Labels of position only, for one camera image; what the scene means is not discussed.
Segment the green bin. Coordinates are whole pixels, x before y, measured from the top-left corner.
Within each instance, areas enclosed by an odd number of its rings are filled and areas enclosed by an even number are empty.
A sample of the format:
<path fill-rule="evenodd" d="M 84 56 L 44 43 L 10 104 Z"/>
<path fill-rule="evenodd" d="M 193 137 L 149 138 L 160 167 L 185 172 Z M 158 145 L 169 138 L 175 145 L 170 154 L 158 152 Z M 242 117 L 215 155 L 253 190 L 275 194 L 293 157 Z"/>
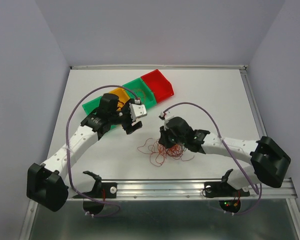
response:
<path fill-rule="evenodd" d="M 81 121 L 81 126 L 88 126 L 93 131 L 109 131 L 114 128 L 111 120 L 117 115 L 119 97 L 112 93 L 105 93 L 88 103 L 83 104 L 87 116 Z"/>
<path fill-rule="evenodd" d="M 157 104 L 154 93 L 140 77 L 125 83 L 122 86 L 132 90 L 140 98 L 147 110 Z"/>

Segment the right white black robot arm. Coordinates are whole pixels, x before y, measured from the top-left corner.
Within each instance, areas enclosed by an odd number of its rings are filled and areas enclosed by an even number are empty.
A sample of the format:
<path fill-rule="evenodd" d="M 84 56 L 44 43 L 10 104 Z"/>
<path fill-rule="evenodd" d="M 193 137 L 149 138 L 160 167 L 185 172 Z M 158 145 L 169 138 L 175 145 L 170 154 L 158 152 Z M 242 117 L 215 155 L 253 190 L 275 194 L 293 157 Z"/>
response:
<path fill-rule="evenodd" d="M 291 164 L 288 154 L 270 137 L 259 140 L 222 138 L 208 130 L 192 129 L 181 117 L 171 117 L 159 129 L 159 144 L 166 149 L 180 145 L 193 153 L 232 158 L 237 169 L 229 169 L 217 187 L 225 195 L 256 184 L 280 188 Z"/>

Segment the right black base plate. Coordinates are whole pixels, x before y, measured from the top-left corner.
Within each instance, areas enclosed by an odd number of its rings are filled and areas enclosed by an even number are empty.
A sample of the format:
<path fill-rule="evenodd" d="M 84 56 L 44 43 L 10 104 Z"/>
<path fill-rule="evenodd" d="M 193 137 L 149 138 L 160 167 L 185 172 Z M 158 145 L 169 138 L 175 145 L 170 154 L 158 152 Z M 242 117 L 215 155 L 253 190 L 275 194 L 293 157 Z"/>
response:
<path fill-rule="evenodd" d="M 202 195 L 206 198 L 234 198 L 234 197 L 249 197 L 250 192 L 234 189 L 227 183 L 219 181 L 208 181 L 204 183 Z"/>

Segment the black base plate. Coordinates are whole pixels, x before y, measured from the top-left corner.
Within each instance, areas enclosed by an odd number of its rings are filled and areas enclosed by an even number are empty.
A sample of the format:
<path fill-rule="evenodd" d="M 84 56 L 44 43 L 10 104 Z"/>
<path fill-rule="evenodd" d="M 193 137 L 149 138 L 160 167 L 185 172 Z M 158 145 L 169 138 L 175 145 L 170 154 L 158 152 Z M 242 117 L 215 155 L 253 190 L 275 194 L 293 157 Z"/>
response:
<path fill-rule="evenodd" d="M 99 182 L 94 184 L 92 190 L 83 192 L 83 194 L 95 199 L 116 199 L 117 189 L 116 182 Z"/>
<path fill-rule="evenodd" d="M 250 192 L 234 189 L 227 183 L 219 181 L 208 181 L 204 183 L 202 195 L 206 198 L 234 198 L 234 197 L 249 197 Z"/>

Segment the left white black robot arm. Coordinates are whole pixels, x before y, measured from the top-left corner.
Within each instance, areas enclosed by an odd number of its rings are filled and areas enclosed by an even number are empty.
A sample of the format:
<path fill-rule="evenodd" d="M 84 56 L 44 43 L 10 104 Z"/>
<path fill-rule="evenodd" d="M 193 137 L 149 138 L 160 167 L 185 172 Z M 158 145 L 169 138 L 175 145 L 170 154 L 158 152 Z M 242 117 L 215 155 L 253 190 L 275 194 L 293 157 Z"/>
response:
<path fill-rule="evenodd" d="M 79 195 L 92 200 L 102 190 L 102 179 L 90 171 L 83 174 L 90 176 L 80 189 L 73 183 L 71 169 L 80 157 L 97 143 L 112 126 L 120 125 L 126 134 L 132 134 L 143 125 L 139 120 L 147 115 L 147 110 L 140 99 L 130 98 L 118 106 L 119 97 L 105 93 L 98 107 L 92 110 L 73 134 L 65 134 L 65 145 L 41 164 L 33 163 L 27 170 L 26 196 L 56 212 L 67 199 Z"/>

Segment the yellow bin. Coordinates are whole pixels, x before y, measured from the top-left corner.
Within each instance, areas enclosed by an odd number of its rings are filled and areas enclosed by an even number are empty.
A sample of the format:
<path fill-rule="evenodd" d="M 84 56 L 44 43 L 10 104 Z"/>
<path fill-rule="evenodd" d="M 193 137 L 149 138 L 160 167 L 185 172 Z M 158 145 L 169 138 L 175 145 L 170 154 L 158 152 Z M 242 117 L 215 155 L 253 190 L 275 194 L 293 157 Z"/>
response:
<path fill-rule="evenodd" d="M 114 94 L 118 96 L 117 107 L 121 109 L 125 103 L 130 99 L 130 96 L 127 94 L 126 90 L 123 88 L 115 88 L 114 90 L 109 92 L 110 94 Z"/>

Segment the red bin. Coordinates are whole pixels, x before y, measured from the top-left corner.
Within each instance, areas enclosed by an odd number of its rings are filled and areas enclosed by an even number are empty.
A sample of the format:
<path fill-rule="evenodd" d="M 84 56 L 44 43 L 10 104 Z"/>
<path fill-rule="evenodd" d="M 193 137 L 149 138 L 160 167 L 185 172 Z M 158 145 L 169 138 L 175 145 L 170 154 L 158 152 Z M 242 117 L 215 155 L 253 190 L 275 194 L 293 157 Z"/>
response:
<path fill-rule="evenodd" d="M 175 94 L 172 84 L 158 69 L 141 76 L 141 79 L 153 92 L 157 103 L 161 103 Z"/>

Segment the aluminium front rail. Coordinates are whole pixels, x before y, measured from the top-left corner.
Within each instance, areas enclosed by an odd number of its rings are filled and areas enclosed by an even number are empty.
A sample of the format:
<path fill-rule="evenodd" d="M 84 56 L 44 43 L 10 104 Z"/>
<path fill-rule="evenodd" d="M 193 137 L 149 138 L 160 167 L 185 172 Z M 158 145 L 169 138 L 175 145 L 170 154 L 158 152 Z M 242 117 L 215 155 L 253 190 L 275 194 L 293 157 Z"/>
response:
<path fill-rule="evenodd" d="M 92 190 L 96 181 L 89 177 L 88 182 L 79 184 L 76 188 L 80 192 Z M 159 179 L 159 180 L 103 180 L 102 182 L 116 182 L 116 198 L 108 201 L 174 201 L 174 200 L 245 200 L 258 199 L 258 195 L 251 187 L 244 187 L 249 191 L 247 197 L 215 197 L 207 198 L 202 195 L 205 182 L 218 182 L 216 179 Z"/>

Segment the leftmost green bin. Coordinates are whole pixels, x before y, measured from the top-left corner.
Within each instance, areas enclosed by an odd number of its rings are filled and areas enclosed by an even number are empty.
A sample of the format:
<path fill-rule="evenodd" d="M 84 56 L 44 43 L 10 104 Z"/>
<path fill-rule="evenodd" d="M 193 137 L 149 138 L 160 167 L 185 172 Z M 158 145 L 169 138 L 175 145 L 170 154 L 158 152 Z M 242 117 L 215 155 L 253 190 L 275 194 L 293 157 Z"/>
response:
<path fill-rule="evenodd" d="M 109 131 L 114 128 L 111 120 L 117 115 L 119 97 L 112 93 L 105 93 L 88 103 L 83 104 L 87 116 L 81 121 L 81 126 L 88 126 L 93 131 Z"/>

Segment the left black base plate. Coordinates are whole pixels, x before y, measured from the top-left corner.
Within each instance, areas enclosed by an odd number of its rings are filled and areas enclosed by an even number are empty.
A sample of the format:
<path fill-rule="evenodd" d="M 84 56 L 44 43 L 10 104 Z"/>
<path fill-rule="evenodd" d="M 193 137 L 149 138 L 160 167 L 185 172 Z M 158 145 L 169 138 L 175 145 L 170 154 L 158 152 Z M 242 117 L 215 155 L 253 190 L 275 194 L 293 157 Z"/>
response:
<path fill-rule="evenodd" d="M 116 199 L 117 189 L 116 182 L 99 182 L 94 184 L 92 190 L 83 192 L 83 194 L 95 199 Z"/>

